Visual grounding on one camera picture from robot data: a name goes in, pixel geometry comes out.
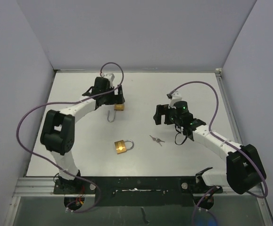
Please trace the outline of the silver key bunch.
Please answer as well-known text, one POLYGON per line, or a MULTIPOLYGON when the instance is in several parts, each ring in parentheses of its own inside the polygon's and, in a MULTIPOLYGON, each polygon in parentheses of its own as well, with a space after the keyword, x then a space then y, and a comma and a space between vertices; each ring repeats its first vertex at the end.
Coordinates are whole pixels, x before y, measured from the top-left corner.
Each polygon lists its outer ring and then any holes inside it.
POLYGON ((157 137, 153 137, 150 135, 150 137, 152 138, 153 141, 157 142, 160 146, 162 146, 162 143, 164 143, 163 140, 157 138, 157 137))

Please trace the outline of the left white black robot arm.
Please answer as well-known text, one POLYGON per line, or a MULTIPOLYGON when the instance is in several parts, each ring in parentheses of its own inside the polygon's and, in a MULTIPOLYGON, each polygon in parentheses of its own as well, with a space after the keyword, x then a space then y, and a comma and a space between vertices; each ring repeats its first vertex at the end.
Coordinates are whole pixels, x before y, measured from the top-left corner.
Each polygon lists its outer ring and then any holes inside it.
POLYGON ((49 110, 45 116, 40 143, 51 152, 56 164, 61 167, 59 179, 72 194, 79 192, 82 186, 81 181, 76 178, 80 176, 80 171, 71 151, 75 139, 75 124, 102 105, 124 104, 122 86, 118 87, 117 94, 113 91, 114 78, 112 73, 96 77, 94 85, 82 94, 77 104, 60 111, 49 110))

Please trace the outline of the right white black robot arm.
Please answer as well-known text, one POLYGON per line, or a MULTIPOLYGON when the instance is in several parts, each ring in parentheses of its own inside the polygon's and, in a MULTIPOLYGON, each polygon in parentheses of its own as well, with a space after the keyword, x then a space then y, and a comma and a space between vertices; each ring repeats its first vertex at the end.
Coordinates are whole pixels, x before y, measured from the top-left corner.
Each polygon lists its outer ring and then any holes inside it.
POLYGON ((260 183, 265 183, 266 173, 257 149, 242 145, 213 132, 204 121, 194 118, 187 102, 178 101, 173 106, 157 105, 153 116, 156 125, 174 125, 177 134, 203 145, 226 164, 225 170, 208 167, 196 174, 195 186, 202 193, 212 186, 229 186, 243 194, 260 183))

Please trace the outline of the brass padlock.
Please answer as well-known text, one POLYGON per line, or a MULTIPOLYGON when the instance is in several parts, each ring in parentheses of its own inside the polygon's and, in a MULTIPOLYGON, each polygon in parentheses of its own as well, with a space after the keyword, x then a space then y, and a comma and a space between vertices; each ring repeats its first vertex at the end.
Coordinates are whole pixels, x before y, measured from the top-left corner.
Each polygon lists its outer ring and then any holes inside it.
POLYGON ((114 110, 113 110, 113 117, 111 118, 111 111, 108 111, 107 121, 108 122, 114 122, 116 119, 116 113, 124 110, 124 104, 115 104, 114 110))
POLYGON ((117 154, 125 153, 134 148, 134 142, 130 139, 128 140, 120 140, 115 142, 115 149, 117 154))

